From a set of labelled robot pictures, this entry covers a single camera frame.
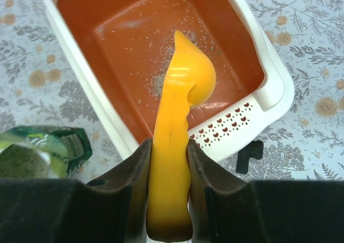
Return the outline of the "yellow plastic litter scoop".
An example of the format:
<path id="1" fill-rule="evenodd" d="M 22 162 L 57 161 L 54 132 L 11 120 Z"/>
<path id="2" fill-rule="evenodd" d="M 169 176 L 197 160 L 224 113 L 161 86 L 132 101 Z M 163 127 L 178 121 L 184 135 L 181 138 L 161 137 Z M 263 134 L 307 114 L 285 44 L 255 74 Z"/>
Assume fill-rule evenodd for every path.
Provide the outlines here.
<path id="1" fill-rule="evenodd" d="M 210 98 L 216 86 L 211 60 L 181 31 L 175 31 L 174 44 L 155 122 L 148 179 L 146 230 L 151 239 L 162 242 L 192 237 L 187 116 Z"/>

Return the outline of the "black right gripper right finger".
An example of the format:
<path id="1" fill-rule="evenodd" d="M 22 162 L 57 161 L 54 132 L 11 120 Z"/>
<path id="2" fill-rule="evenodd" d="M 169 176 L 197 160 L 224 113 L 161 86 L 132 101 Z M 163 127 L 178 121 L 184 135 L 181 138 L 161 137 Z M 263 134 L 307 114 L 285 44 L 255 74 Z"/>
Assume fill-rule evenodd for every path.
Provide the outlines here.
<path id="1" fill-rule="evenodd" d="M 193 242 L 343 242 L 343 182 L 245 182 L 188 144 Z"/>

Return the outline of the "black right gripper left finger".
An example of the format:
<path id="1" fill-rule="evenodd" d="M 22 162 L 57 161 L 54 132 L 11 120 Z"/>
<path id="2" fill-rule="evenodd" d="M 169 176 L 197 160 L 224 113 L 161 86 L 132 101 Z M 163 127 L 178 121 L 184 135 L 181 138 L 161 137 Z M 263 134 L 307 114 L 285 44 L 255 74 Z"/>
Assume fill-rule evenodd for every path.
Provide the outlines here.
<path id="1" fill-rule="evenodd" d="M 151 148 L 86 184 L 1 179 L 1 242 L 145 242 Z"/>

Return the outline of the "green cat litter bag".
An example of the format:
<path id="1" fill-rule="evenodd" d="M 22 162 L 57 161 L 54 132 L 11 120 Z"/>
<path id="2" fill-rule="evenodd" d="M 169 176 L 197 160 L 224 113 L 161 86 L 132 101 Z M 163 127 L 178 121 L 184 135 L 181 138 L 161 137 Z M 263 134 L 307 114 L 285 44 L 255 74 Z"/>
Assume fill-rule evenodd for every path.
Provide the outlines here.
<path id="1" fill-rule="evenodd" d="M 91 156 L 83 128 L 16 126 L 1 133 L 1 178 L 68 178 Z"/>

